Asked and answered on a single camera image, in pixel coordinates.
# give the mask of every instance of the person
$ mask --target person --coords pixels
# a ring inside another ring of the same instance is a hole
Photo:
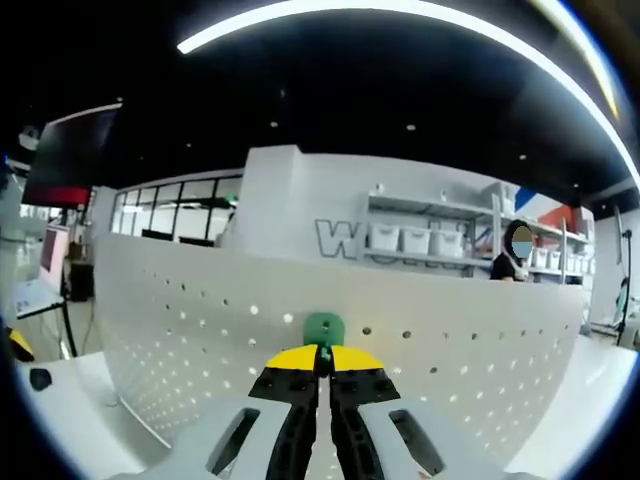
[[[502,252],[491,265],[491,280],[524,282],[528,276],[524,263],[532,243],[529,225],[522,220],[511,222],[504,233]]]

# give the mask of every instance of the led strip light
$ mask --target led strip light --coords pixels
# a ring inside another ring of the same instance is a hole
[[[383,10],[433,18],[484,35],[519,53],[523,57],[528,58],[557,80],[586,108],[587,112],[589,112],[598,125],[600,125],[613,143],[629,170],[634,184],[638,190],[640,190],[640,175],[633,163],[631,154],[625,147],[616,129],[600,111],[591,97],[589,97],[587,92],[580,88],[560,67],[528,43],[495,25],[467,13],[460,12],[459,10],[420,0],[289,0],[257,8],[216,23],[181,42],[178,45],[178,49],[182,53],[187,54],[213,40],[250,27],[251,25],[257,25],[269,20],[291,15],[327,10]]]

